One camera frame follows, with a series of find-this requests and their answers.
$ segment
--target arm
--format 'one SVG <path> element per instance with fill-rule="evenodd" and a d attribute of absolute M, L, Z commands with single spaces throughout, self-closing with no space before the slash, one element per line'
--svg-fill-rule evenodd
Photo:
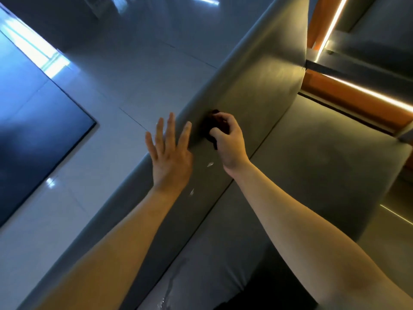
<path fill-rule="evenodd" d="M 145 142 L 153 163 L 154 187 L 73 267 L 38 310 L 117 310 L 127 294 L 164 217 L 186 186 L 192 172 L 188 151 L 188 122 L 175 143 L 175 119 L 169 116 L 163 142 L 163 119 L 157 124 L 155 145 Z"/>
<path fill-rule="evenodd" d="M 230 135 L 217 128 L 210 131 L 225 171 L 241 188 L 284 261 L 319 304 L 340 298 L 353 309 L 356 305 L 412 308 L 412 299 L 355 242 L 285 193 L 249 161 L 242 131 L 232 115 L 216 115 L 230 125 Z"/>

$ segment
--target gray leather sofa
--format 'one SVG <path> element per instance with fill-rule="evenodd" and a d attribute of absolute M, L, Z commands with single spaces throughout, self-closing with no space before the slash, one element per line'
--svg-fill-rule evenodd
<path fill-rule="evenodd" d="M 192 284 L 194 298 L 187 307 L 209 309 L 247 284 L 267 250 L 272 250 L 272 266 L 283 263 L 212 144 L 199 136 L 199 125 L 211 109 L 235 115 L 248 156 L 277 185 L 352 239 L 363 232 L 411 147 L 297 95 L 305 72 L 307 13 L 308 0 L 275 0 L 179 114 L 178 131 L 187 120 L 193 122 L 194 172 L 158 230 L 121 309 L 135 309 L 145 298 L 140 309 L 179 302 L 165 297 L 194 272 L 205 281 Z M 151 186 L 147 155 L 19 309 L 33 308 Z M 225 286 L 222 293 L 215 290 L 209 301 L 195 298 L 196 288 L 222 273 L 232 274 L 232 267 L 243 270 L 236 276 L 239 284 Z M 202 307 L 192 303 L 196 300 Z"/>

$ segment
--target finger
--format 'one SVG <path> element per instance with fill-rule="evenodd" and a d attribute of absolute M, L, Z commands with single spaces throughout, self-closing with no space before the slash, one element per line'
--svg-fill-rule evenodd
<path fill-rule="evenodd" d="M 212 137 L 214 137 L 217 141 L 219 140 L 219 139 L 221 139 L 222 137 L 225 137 L 226 136 L 226 134 L 225 133 L 223 133 L 219 128 L 217 128 L 217 127 L 214 127 L 213 129 L 211 129 L 210 131 L 209 131 L 209 135 L 211 135 Z"/>
<path fill-rule="evenodd" d="M 230 133 L 235 130 L 241 130 L 240 125 L 238 125 L 237 120 L 232 114 L 219 112 L 219 113 L 214 114 L 214 116 L 221 117 L 227 121 L 228 125 L 230 126 Z"/>
<path fill-rule="evenodd" d="M 165 154 L 169 154 L 175 150 L 175 115 L 169 114 L 168 125 L 165 132 Z"/>
<path fill-rule="evenodd" d="M 155 162 L 158 159 L 156 148 L 152 142 L 152 135 L 149 131 L 145 133 L 145 143 L 148 148 L 149 155 L 151 156 L 152 162 Z"/>
<path fill-rule="evenodd" d="M 186 122 L 183 128 L 183 131 L 181 133 L 181 136 L 179 137 L 179 140 L 178 140 L 178 147 L 180 150 L 188 149 L 189 136 L 191 135 L 191 128 L 192 128 L 192 123 Z"/>
<path fill-rule="evenodd" d="M 158 124 L 156 124 L 156 135 L 155 135 L 155 147 L 157 150 L 158 158 L 163 155 L 164 143 L 163 143 L 163 118 L 159 118 Z"/>

